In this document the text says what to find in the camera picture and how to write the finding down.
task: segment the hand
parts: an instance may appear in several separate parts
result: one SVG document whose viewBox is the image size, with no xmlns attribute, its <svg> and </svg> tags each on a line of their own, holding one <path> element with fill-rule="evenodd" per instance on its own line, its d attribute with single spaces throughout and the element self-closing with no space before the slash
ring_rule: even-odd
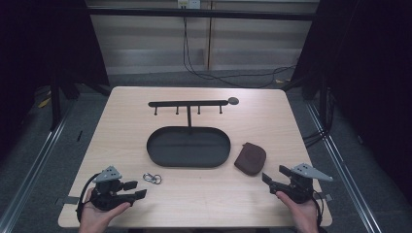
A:
<svg viewBox="0 0 412 233">
<path fill-rule="evenodd" d="M 86 201 L 90 200 L 91 192 L 93 188 L 87 191 Z M 123 213 L 130 207 L 130 203 L 125 202 L 118 205 L 111 211 L 103 212 L 94 207 L 91 202 L 85 203 L 82 211 L 82 219 L 80 223 L 80 233 L 103 233 L 110 221 L 115 217 Z"/>
<path fill-rule="evenodd" d="M 318 232 L 316 205 L 312 200 L 302 204 L 296 204 L 286 193 L 282 191 L 277 191 L 276 196 L 291 211 L 293 222 L 298 232 Z"/>
</svg>

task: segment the black oval tray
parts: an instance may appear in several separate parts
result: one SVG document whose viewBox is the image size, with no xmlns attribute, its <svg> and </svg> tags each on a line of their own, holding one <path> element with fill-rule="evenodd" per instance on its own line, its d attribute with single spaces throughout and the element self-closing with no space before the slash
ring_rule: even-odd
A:
<svg viewBox="0 0 412 233">
<path fill-rule="evenodd" d="M 160 166 L 212 168 L 229 157 L 230 140 L 217 128 L 167 126 L 149 137 L 147 150 Z"/>
</svg>

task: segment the brown leather pouch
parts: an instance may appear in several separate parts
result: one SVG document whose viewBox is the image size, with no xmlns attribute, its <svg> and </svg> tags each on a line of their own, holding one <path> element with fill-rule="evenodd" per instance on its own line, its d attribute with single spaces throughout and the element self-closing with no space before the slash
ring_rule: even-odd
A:
<svg viewBox="0 0 412 233">
<path fill-rule="evenodd" d="M 243 145 L 234 165 L 249 176 L 254 176 L 261 171 L 266 160 L 266 151 L 251 143 Z"/>
</svg>

